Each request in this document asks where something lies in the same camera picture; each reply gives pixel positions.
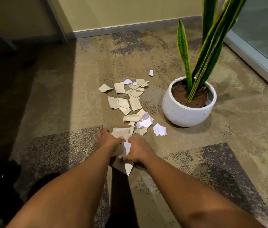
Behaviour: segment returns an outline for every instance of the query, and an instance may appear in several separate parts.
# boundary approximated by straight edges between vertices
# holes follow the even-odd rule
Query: glass panel
[[[232,30],[268,58],[268,0],[247,0]]]

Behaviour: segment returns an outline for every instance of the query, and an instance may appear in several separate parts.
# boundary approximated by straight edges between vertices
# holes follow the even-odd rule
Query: forearm
[[[142,160],[171,211],[186,227],[262,227],[252,216],[193,176],[154,153]]]
[[[8,227],[93,226],[110,155],[110,150],[103,146],[49,182],[23,206]]]

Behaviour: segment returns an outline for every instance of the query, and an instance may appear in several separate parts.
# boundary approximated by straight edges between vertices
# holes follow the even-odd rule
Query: white plant pot
[[[172,96],[172,86],[184,80],[186,77],[180,77],[175,79],[170,84],[163,97],[163,112],[166,117],[174,124],[182,127],[191,127],[202,123],[211,113],[211,110],[216,102],[216,92],[212,85],[205,82],[207,86],[209,101],[206,103],[207,106],[202,108],[190,108],[178,103]]]

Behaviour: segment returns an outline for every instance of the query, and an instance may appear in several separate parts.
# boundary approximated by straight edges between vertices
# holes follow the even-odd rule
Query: snake plant
[[[236,22],[246,0],[225,0],[221,12],[216,16],[218,0],[203,0],[203,39],[194,69],[190,68],[188,42],[184,25],[178,22],[177,48],[186,71],[187,102],[200,91],[219,59],[223,41]]]

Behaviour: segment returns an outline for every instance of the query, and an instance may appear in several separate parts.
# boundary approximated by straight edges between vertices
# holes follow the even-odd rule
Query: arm
[[[98,149],[90,157],[42,187],[7,227],[92,227],[109,160],[122,137],[104,128],[95,140]]]
[[[124,160],[143,163],[171,211],[183,227],[262,227],[250,214],[193,176],[153,153],[140,135],[129,138],[131,150]]]

